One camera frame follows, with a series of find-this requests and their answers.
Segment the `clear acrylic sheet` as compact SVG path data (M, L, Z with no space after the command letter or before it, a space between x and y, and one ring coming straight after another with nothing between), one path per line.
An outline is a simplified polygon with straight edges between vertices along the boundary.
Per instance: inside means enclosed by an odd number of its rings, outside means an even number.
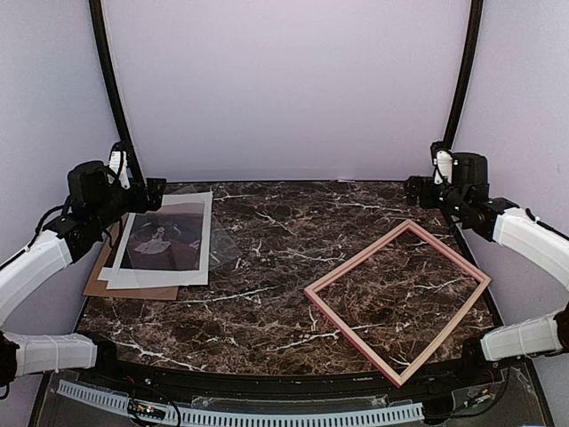
M168 183L166 195L187 195L202 192L197 185L191 183ZM209 249L209 271L212 272L221 268L223 265L232 263L241 257L242 252L233 239L233 235L219 221L212 207L211 230L210 230L210 249Z

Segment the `pink wooden picture frame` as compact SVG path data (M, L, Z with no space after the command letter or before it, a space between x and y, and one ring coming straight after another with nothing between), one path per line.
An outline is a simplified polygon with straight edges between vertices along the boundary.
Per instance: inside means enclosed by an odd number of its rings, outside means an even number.
M469 298L462 304L454 316L437 334L437 336L427 345L421 354L410 363L410 365L402 372L397 373L385 360L383 360L363 339L350 328L343 319L333 311L325 301L320 298L318 293L329 285L337 282L344 275L351 272L355 267L366 261L372 255L376 254L383 247L387 246L392 240L406 231L411 231L422 241L433 247L437 252L441 253L445 258L450 260L463 272L476 280L477 287ZM316 280L309 286L304 288L306 297L325 315L325 317L333 323L333 325L345 336L350 343L356 347L368 361L370 361L381 373L391 381L397 388L402 387L410 378L429 360L446 338L461 323L468 311L472 308L484 290L490 284L491 279L478 267L466 260L462 255L458 254L452 248L441 242L434 235L426 231L420 225L412 220L405 220L397 225L394 229L374 241L368 247L355 254L340 266L336 267L320 279Z

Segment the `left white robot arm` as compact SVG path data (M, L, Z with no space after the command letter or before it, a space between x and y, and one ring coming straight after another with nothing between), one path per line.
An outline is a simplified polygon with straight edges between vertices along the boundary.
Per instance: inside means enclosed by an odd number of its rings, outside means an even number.
M163 178L135 180L124 158L90 161L68 173L68 197L48 210L30 242L1 266L1 320L57 273L78 262L108 237L126 214L155 212L166 187ZM90 369L107 388L125 380L114 360L116 347L93 334L29 335L1 333L1 384L61 369Z

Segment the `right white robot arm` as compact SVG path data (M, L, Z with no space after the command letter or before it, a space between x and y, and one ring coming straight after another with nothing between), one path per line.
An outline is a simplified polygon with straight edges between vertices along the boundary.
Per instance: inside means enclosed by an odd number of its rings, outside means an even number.
M433 174L412 175L404 183L408 205L438 209L462 228L506 247L568 287L568 236L504 198L489 196L486 157L447 149L432 151ZM568 309L501 326L480 339L481 352L472 351L454 366L453 377L471 386L486 374L488 361L568 352Z

